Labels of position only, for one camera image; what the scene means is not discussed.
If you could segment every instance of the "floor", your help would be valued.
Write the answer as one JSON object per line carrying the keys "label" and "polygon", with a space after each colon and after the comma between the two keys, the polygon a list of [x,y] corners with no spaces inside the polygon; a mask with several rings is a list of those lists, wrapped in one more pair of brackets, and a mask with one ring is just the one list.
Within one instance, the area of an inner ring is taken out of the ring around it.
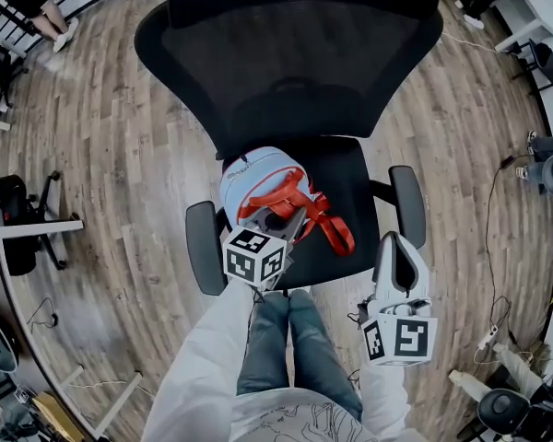
{"label": "floor", "polygon": [[[155,392],[214,299],[194,281],[184,211],[217,200],[215,151],[133,47],[137,24],[160,1],[103,0],[82,15],[67,50],[52,55],[40,45],[27,61],[30,73],[16,84],[13,129],[0,132],[0,175],[16,172],[38,191],[46,174],[61,170],[64,213],[78,212],[86,224],[66,239],[67,270],[56,272],[41,254],[35,271],[16,280],[29,317],[45,297],[53,299],[59,325],[35,326],[34,335],[60,377],[85,367],[78,384],[123,380],[138,369],[143,387]],[[470,30],[453,0],[441,0],[441,12],[445,31],[458,39],[493,47],[504,38],[491,17],[486,31]],[[500,160],[524,152],[526,132],[544,132],[529,86],[510,80],[516,72],[507,55],[443,36],[362,141],[373,178],[387,180],[387,169],[404,163],[425,194],[423,255],[440,329],[434,360],[409,369],[406,387],[409,422],[430,441],[455,440],[473,414],[449,371],[484,377],[493,368],[473,361],[492,300],[484,249],[489,189]],[[377,208],[382,233],[394,228],[393,210]],[[515,179],[513,168],[498,176],[488,242],[498,293],[513,302],[510,327],[526,347],[541,331],[551,293],[553,199]],[[371,292],[370,278],[363,273],[312,290],[348,372],[359,366],[360,336],[347,314]],[[503,310],[499,305],[496,315]],[[93,418],[117,390],[111,384],[70,392]],[[109,435],[137,441],[150,405],[150,396],[137,391]]]}

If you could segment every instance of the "white cube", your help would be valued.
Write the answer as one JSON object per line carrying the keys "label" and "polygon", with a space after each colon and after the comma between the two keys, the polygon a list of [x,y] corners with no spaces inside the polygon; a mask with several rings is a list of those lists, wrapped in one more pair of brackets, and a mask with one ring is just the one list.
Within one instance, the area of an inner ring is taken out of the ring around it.
{"label": "white cube", "polygon": [[260,286],[285,268],[287,242],[237,226],[223,242],[223,273]]}
{"label": "white cube", "polygon": [[432,359],[437,325],[434,318],[380,313],[360,328],[374,365],[412,366]]}

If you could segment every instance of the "red strap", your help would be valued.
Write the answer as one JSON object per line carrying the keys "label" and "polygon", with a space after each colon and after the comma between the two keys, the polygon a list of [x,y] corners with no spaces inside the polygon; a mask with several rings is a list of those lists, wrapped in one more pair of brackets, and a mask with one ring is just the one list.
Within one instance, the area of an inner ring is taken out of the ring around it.
{"label": "red strap", "polygon": [[[238,218],[246,218],[260,208],[268,207],[271,211],[284,219],[290,219],[295,212],[305,206],[307,216],[310,218],[305,225],[303,235],[295,243],[305,238],[316,224],[320,225],[336,254],[347,256],[354,252],[355,241],[352,233],[340,216],[329,216],[325,212],[330,209],[330,203],[323,193],[317,192],[315,201],[312,202],[303,192],[297,188],[303,178],[301,169],[295,169],[287,174],[285,181],[276,189],[265,196],[250,198],[247,206],[240,208]],[[313,185],[310,184],[310,192],[313,194]]]}

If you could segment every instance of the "white sleeve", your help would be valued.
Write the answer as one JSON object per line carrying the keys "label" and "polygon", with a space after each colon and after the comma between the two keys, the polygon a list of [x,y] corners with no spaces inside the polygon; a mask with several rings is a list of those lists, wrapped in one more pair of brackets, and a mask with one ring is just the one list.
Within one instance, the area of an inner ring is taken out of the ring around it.
{"label": "white sleeve", "polygon": [[362,424],[381,442],[426,442],[415,430],[406,429],[410,410],[401,366],[363,363],[360,369]]}
{"label": "white sleeve", "polygon": [[156,395],[142,442],[229,439],[252,308],[252,289],[229,282],[186,336]]}

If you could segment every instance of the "white long-sleeve shirt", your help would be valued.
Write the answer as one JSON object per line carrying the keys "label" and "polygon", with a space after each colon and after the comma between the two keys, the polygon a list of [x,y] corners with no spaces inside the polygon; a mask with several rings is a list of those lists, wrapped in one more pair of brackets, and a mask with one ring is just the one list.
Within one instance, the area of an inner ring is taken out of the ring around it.
{"label": "white long-sleeve shirt", "polygon": [[363,365],[361,423],[310,390],[236,396],[252,308],[251,288],[232,280],[182,344],[154,400],[143,442],[426,442],[406,429],[401,367]]}

